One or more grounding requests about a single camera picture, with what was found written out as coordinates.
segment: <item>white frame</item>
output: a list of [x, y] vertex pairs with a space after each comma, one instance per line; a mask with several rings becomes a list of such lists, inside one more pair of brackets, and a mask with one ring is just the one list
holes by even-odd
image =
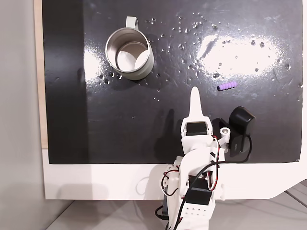
[[[42, 46], [41, 3], [35, 0], [35, 35], [38, 81], [42, 80], [43, 57], [38, 53]], [[307, 33], [307, 4], [303, 0], [303, 38]], [[307, 43], [303, 40], [303, 57]], [[306, 79], [307, 62], [303, 59], [303, 79]], [[46, 124], [45, 92], [39, 85], [41, 126]], [[303, 88], [303, 99], [306, 89]], [[303, 100], [303, 117], [307, 117], [307, 102]], [[303, 119], [302, 130], [307, 121]], [[41, 130], [42, 140], [46, 128]], [[49, 164], [48, 150], [42, 144], [46, 199], [139, 200], [163, 199], [160, 179], [163, 164]], [[225, 199], [268, 199], [277, 196], [307, 178], [307, 135], [302, 132], [302, 150], [299, 162], [276, 164], [225, 165], [223, 177]]]

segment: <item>white wall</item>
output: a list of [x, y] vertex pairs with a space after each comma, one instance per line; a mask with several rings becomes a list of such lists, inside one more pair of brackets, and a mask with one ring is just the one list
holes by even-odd
[[0, 229], [43, 230], [71, 203], [44, 200], [33, 0], [0, 5]]

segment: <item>wooden board edge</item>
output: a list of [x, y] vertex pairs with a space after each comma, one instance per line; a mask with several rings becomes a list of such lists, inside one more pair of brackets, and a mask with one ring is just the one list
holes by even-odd
[[42, 0], [34, 1], [35, 51], [42, 149], [48, 149]]

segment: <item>black table surface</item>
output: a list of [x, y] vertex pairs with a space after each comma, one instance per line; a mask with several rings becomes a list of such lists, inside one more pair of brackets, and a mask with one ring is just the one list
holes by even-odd
[[[140, 81], [105, 56], [127, 16], [153, 49]], [[256, 116], [249, 162], [300, 158], [301, 0], [43, 0], [43, 31], [51, 164], [173, 163], [193, 86], [211, 120], [240, 105]]]

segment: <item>cable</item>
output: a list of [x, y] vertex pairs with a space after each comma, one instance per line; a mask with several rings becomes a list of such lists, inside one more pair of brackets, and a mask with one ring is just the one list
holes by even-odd
[[[220, 143], [218, 142], [216, 136], [213, 136], [213, 138], [214, 138], [214, 140], [215, 140], [216, 143], [217, 143], [217, 145], [216, 145], [216, 147], [217, 147], [217, 154], [216, 154], [216, 156], [215, 156], [215, 162], [218, 162], [218, 160], [219, 160], [219, 155], [220, 155]], [[219, 166], [216, 165], [216, 174], [215, 174], [215, 181], [214, 181], [214, 184], [212, 185], [212, 187], [211, 187], [211, 183], [210, 183], [210, 186], [208, 186], [210, 191], [213, 191], [213, 190], [216, 188], [217, 180], [218, 180], [218, 172], [219, 172]]]
[[160, 209], [162, 209], [162, 208], [163, 208], [163, 205], [161, 205], [159, 208], [157, 208], [157, 209], [155, 210], [154, 214], [155, 214], [156, 217], [158, 217], [159, 219], [168, 220], [168, 219], [169, 219], [168, 216], [166, 216], [166, 215], [159, 215], [159, 214], [158, 214], [158, 211], [159, 211]]
[[163, 173], [164, 176], [162, 177], [162, 180], [161, 180], [161, 189], [162, 189], [162, 192], [164, 193], [164, 195], [166, 195], [166, 196], [172, 196], [172, 195], [174, 195], [175, 192], [178, 190], [178, 188], [176, 188], [176, 189], [173, 191], [173, 193], [168, 194], [167, 191], [165, 190], [164, 186], [163, 186], [164, 179], [165, 179], [166, 177], [168, 177], [167, 174], [168, 174], [168, 173], [171, 173], [171, 172], [179, 172], [179, 170], [177, 170], [177, 169], [172, 169], [172, 170], [169, 170], [169, 171]]
[[296, 200], [298, 203], [300, 203], [302, 206], [307, 207], [307, 205], [301, 201], [300, 199], [296, 198], [294, 195], [292, 195], [291, 193], [289, 193], [287, 190], [285, 191], [285, 193], [287, 193], [290, 197], [292, 197], [294, 200]]
[[192, 187], [193, 185], [196, 183], [196, 180], [200, 177], [200, 175], [206, 171], [208, 168], [210, 168], [211, 166], [213, 165], [217, 165], [217, 164], [242, 164], [242, 163], [245, 163], [249, 160], [249, 157], [250, 157], [250, 153], [252, 151], [252, 148], [253, 148], [253, 143], [252, 143], [252, 139], [250, 136], [248, 136], [248, 139], [249, 139], [249, 151], [248, 151], [248, 156], [242, 160], [242, 161], [219, 161], [219, 162], [214, 162], [214, 163], [211, 163], [211, 164], [208, 164], [206, 165], [202, 170], [200, 170], [200, 172], [195, 176], [195, 179], [194, 181], [191, 183], [191, 185], [189, 186], [184, 198], [182, 199], [182, 202], [181, 202], [181, 205], [180, 205], [180, 208], [179, 208], [179, 212], [178, 212], [178, 216], [177, 216], [177, 220], [176, 220], [176, 224], [174, 226], [174, 229], [173, 230], [176, 230], [177, 227], [178, 227], [178, 224], [180, 222], [180, 216], [181, 216], [181, 213], [182, 213], [182, 209], [183, 209], [183, 206], [186, 202], [186, 199], [187, 199], [187, 195], [189, 194], [189, 192], [192, 190]]

